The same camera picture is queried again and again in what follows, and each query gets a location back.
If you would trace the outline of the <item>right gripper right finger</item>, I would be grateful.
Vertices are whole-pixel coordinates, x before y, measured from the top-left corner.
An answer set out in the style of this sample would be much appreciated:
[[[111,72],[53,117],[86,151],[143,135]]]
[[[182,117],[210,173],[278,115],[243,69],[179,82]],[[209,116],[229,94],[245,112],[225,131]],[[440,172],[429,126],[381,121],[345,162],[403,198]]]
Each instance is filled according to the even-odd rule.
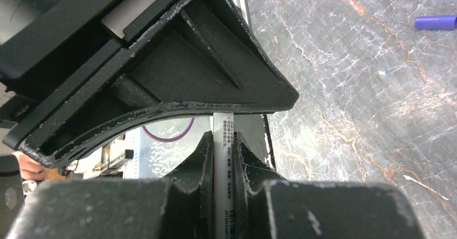
[[[407,198],[386,183],[289,181],[234,135],[236,238],[424,238]]]

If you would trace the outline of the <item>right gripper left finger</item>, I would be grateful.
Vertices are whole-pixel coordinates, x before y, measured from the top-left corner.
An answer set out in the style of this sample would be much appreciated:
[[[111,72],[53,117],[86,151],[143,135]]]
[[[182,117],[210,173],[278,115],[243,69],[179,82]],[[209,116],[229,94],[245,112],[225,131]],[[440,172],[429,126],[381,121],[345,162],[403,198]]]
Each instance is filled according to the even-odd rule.
[[[160,179],[52,180],[6,238],[212,238],[213,134]]]

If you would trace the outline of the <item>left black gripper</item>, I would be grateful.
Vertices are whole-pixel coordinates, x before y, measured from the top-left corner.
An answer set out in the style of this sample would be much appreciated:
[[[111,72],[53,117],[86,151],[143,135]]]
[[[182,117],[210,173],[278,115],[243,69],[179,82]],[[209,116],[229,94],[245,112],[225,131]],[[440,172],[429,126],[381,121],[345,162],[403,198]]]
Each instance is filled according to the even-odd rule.
[[[298,97],[233,0],[1,0],[3,141],[48,168],[153,121]]]

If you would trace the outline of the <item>dark blue cap marker pen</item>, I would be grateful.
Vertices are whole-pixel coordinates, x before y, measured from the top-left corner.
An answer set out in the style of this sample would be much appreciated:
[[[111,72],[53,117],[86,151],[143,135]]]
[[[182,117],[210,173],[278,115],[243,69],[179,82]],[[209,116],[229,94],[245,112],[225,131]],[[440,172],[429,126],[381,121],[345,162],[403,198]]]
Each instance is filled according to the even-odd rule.
[[[213,114],[215,238],[235,238],[232,113]]]

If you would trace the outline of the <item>purple pen cap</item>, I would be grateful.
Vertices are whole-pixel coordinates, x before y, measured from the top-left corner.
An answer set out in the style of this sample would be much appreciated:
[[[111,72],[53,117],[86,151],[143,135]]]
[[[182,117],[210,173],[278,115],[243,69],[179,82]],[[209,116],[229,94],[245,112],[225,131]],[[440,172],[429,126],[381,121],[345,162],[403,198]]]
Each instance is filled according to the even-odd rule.
[[[419,16],[414,27],[419,30],[454,30],[456,15]]]

